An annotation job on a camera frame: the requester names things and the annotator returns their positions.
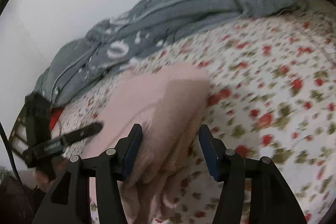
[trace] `gray blanket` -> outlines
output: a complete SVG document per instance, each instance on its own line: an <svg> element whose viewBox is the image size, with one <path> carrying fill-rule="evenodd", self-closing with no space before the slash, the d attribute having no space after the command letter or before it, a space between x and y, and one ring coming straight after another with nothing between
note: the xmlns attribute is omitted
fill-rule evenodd
<svg viewBox="0 0 336 224"><path fill-rule="evenodd" d="M105 19L66 44L39 77L35 91L62 106L133 62L200 30L229 20L263 17L294 0L141 0L118 18Z"/></svg>

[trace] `wire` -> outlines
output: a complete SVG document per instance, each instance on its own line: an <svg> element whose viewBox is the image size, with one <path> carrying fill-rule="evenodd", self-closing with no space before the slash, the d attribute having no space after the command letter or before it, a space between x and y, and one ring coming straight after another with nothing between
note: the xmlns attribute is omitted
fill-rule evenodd
<svg viewBox="0 0 336 224"><path fill-rule="evenodd" d="M32 190L31 194L29 195L30 197L33 196L38 189L38 186L35 186L35 188Z"/></svg>
<svg viewBox="0 0 336 224"><path fill-rule="evenodd" d="M29 198L30 195L28 194L28 192L27 192L27 190L26 190L24 184L22 183L22 180L21 180L21 178L20 178L20 176L19 176L19 173L18 173L18 171L17 171L17 169L16 169L16 165L15 165L15 161L14 161L13 152L12 152L12 150L11 150L11 146L10 146L10 144L9 144L9 142L8 142L6 133L5 133L4 129L3 129L3 127L2 127L1 122L0 122L0 135L1 135L2 141L3 141L4 145L5 145L5 148L6 148L6 151L7 151L7 154L8 154L8 158L9 158L10 164L11 164L11 166L12 166L14 175L15 175L17 181L20 183L20 185L21 185L21 187L22 187L23 193L24 193L24 195L25 195L26 198L27 198L27 201L28 201L29 208L30 208L31 212L34 213L34 211L33 211L33 209L32 209L32 206L31 206L31 203L30 203L30 198Z"/></svg>

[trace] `pink towel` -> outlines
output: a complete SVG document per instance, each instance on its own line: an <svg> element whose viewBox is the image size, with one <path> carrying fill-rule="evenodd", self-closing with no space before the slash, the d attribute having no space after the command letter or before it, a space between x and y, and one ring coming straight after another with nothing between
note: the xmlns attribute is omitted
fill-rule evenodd
<svg viewBox="0 0 336 224"><path fill-rule="evenodd" d="M171 216L209 90L204 71L178 63L156 74L128 73L113 91L99 117L104 128L84 147L82 158L114 147L135 123L142 126L143 140L132 174L119 185L129 224ZM90 195L96 203L94 179Z"/></svg>

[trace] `floral bedsheet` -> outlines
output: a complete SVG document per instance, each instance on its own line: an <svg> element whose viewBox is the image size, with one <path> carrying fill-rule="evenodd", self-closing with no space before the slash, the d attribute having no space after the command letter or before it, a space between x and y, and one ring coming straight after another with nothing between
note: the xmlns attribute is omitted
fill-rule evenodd
<svg viewBox="0 0 336 224"><path fill-rule="evenodd" d="M204 123L242 156L271 157L306 220L315 224L336 198L335 27L330 16L303 7L277 17L237 20L183 39L132 69L155 73L181 61L206 69L212 89ZM60 118L62 132L95 120L122 77L102 80L68 105ZM80 155L84 145L73 145L65 156ZM192 164L176 197L175 216L153 223L212 222L222 184L208 174L197 140L189 156ZM249 190L247 181L247 201ZM91 209L98 223L96 205Z"/></svg>

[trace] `red fabric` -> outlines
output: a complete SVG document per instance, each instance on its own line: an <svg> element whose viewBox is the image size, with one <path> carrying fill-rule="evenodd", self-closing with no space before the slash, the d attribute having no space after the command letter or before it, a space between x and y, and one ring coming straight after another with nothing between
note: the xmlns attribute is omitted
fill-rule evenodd
<svg viewBox="0 0 336 224"><path fill-rule="evenodd" d="M52 131L61 116L62 112L64 110L64 107L58 107L58 108L53 108L51 110L51 117L50 117L50 124L49 124L49 129Z"/></svg>

